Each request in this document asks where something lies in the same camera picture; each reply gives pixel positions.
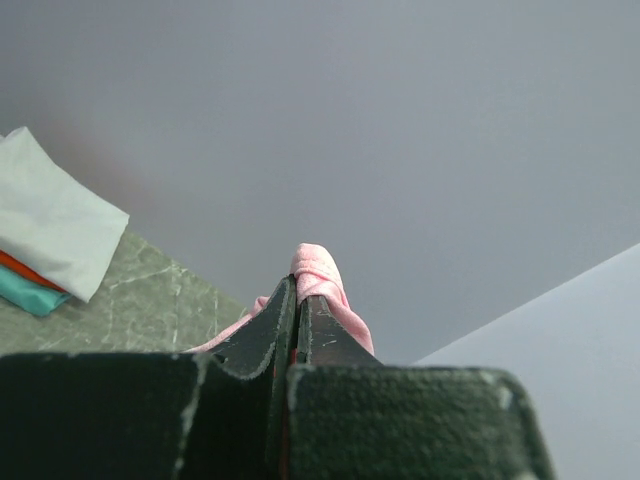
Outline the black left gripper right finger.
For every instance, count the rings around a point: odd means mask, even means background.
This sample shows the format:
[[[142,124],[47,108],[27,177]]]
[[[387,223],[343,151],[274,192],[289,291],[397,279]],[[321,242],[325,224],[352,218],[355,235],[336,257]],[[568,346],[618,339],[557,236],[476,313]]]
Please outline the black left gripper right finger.
[[[382,367],[331,313],[324,296],[310,296],[300,306],[297,363],[345,367]]]

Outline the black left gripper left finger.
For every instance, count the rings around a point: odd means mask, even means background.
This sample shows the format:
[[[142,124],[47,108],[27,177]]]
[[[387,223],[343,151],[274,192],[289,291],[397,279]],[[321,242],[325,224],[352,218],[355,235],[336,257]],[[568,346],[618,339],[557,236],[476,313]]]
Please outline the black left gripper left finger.
[[[240,379],[259,377],[271,369],[273,360],[288,358],[296,309],[296,283],[289,275],[279,282],[257,315],[209,352],[230,375]]]

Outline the pink t shirt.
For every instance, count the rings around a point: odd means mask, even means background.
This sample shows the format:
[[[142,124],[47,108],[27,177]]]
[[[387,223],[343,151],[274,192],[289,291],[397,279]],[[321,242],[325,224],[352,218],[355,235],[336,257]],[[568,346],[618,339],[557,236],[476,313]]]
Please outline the pink t shirt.
[[[374,356],[372,337],[366,323],[351,310],[337,265],[331,254],[321,245],[303,243],[297,247],[292,258],[290,274],[296,281],[297,301],[300,304],[309,297],[324,297],[330,313],[346,332],[363,347],[373,360],[366,362],[380,364]],[[213,351],[214,347],[229,343],[233,334],[247,326],[268,304],[267,297],[258,297],[250,313],[241,317],[230,327],[205,344],[193,347],[185,353]]]

